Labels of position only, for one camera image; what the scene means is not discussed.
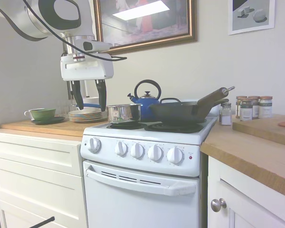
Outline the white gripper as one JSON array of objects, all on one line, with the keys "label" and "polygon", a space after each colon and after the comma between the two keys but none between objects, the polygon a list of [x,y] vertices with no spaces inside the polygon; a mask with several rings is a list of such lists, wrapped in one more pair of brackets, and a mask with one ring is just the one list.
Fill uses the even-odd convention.
[{"label": "white gripper", "polygon": [[74,99],[80,110],[84,108],[81,95],[81,80],[96,80],[99,105],[102,112],[106,110],[105,79],[114,76],[113,62],[86,56],[84,61],[74,61],[73,56],[63,56],[60,60],[61,75],[64,81],[72,81]]}]

